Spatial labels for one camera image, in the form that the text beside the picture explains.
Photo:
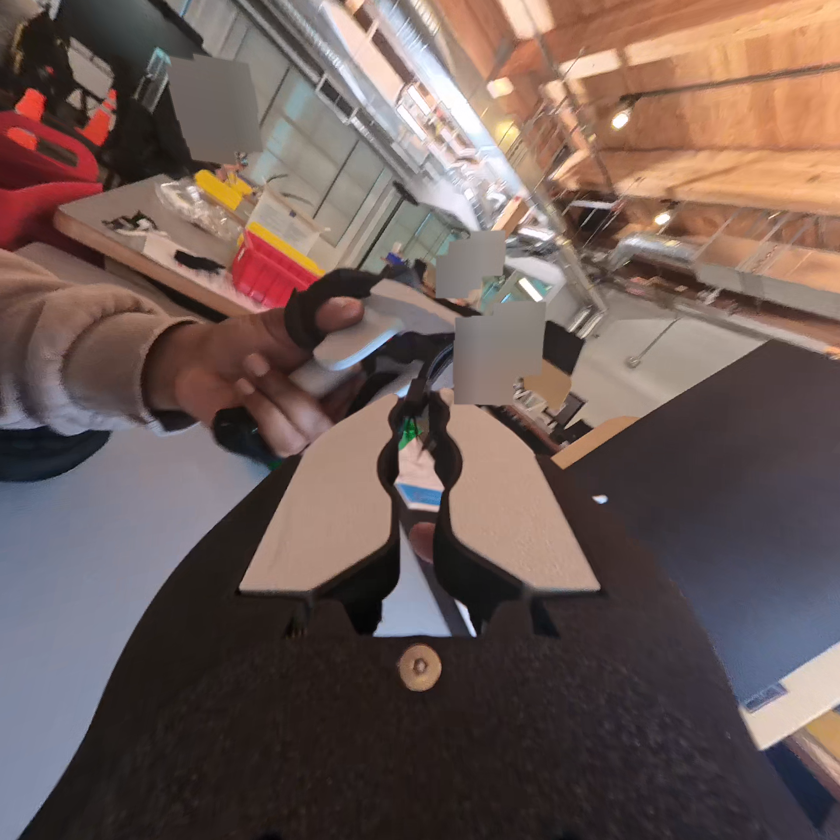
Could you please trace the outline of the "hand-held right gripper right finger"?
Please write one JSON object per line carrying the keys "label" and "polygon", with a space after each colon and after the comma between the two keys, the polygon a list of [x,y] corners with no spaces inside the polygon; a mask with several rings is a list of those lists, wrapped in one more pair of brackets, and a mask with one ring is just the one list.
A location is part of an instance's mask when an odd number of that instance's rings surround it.
{"label": "hand-held right gripper right finger", "polygon": [[444,484],[434,568],[449,594],[601,590],[537,456],[473,405],[432,394],[435,466]]}

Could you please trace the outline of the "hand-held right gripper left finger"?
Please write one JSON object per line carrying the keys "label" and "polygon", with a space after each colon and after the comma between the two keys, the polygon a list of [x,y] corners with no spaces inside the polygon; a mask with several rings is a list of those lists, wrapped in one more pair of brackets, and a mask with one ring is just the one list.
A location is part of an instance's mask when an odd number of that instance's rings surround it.
{"label": "hand-held right gripper left finger", "polygon": [[392,441],[386,395],[305,452],[240,582],[241,594],[309,595],[384,548],[392,501],[377,461]]}

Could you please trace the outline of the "person's left hand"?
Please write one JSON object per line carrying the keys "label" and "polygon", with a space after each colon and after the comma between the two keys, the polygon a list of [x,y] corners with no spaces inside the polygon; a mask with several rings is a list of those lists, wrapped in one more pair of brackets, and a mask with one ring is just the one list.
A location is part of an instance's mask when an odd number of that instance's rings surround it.
{"label": "person's left hand", "polygon": [[143,401],[153,414],[180,412],[208,427],[218,412],[242,406],[275,455],[299,455],[346,416],[366,379],[357,366],[352,378],[317,400],[289,380],[308,358],[281,309],[180,324],[146,357]]}

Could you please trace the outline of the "printed paper sheet blue patch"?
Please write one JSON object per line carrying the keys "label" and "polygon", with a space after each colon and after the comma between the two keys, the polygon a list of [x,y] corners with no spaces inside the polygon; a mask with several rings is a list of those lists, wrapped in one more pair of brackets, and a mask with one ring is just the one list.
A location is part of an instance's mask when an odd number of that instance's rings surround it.
{"label": "printed paper sheet blue patch", "polygon": [[432,454],[419,437],[400,444],[395,488],[408,510],[438,512],[445,487]]}

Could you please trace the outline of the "red basket yellow rim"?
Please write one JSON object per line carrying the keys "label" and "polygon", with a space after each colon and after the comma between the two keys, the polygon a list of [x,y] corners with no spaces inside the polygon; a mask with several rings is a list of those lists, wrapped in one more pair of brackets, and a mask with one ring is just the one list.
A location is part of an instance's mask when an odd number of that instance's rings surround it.
{"label": "red basket yellow rim", "polygon": [[306,291],[324,273],[313,259],[259,224],[240,235],[230,267],[234,288],[267,308],[284,308],[293,292]]}

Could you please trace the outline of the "clear plastic box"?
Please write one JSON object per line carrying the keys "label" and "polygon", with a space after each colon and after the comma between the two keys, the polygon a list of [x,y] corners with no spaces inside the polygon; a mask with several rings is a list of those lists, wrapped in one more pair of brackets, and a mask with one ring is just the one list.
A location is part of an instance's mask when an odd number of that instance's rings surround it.
{"label": "clear plastic box", "polygon": [[326,228],[286,198],[275,182],[261,188],[245,230],[266,241],[278,240],[309,257]]}

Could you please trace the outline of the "yellow plastic bin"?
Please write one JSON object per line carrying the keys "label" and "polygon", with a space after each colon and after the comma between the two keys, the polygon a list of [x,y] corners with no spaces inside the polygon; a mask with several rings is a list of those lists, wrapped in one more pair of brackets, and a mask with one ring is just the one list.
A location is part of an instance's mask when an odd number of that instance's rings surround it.
{"label": "yellow plastic bin", "polygon": [[236,173],[219,177],[213,171],[200,170],[193,180],[210,201],[233,214],[248,216],[256,207],[255,188]]}

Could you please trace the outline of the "clear plastic bag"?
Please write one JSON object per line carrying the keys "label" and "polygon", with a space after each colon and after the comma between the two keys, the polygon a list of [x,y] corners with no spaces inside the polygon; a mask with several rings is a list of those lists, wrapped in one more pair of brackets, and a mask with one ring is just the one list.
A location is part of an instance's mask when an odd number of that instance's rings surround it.
{"label": "clear plastic bag", "polygon": [[227,244],[238,241],[243,234],[236,216],[205,194],[193,178],[165,181],[154,191],[161,203],[182,220]]}

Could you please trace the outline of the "dark rounded pad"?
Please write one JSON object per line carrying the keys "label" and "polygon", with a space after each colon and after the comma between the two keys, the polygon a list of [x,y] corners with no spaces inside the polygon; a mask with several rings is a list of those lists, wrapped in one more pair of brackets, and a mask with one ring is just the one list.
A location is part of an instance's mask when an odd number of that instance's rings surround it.
{"label": "dark rounded pad", "polygon": [[1,482],[30,483],[62,476],[85,463],[111,432],[88,430],[64,436],[48,427],[1,431]]}

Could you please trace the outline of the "red plastic case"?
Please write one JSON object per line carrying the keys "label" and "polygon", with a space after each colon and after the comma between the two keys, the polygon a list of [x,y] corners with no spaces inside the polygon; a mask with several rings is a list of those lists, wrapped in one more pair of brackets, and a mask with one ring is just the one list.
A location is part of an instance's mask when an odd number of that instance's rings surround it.
{"label": "red plastic case", "polygon": [[[59,207],[98,195],[98,162],[69,135],[14,110],[1,113],[1,248],[16,251],[33,243],[50,245],[86,261],[97,260],[87,246],[62,234],[54,224]],[[17,143],[10,130],[23,130],[76,157],[74,165]]]}

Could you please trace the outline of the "black board tan frame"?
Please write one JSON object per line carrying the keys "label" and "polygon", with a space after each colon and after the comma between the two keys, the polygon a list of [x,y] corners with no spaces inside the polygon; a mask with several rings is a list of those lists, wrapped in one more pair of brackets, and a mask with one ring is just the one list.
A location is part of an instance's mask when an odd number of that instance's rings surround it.
{"label": "black board tan frame", "polygon": [[523,389],[538,396],[551,412],[558,412],[571,393],[572,374],[584,344],[584,340],[574,333],[547,320],[540,371],[521,379]]}

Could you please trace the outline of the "black board wooden frame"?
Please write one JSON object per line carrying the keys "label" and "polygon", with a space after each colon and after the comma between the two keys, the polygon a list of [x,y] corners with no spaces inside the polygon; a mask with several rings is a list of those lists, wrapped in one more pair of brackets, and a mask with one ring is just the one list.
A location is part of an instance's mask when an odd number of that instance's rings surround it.
{"label": "black board wooden frame", "polygon": [[759,749],[838,706],[837,359],[768,341],[563,467],[678,585]]}

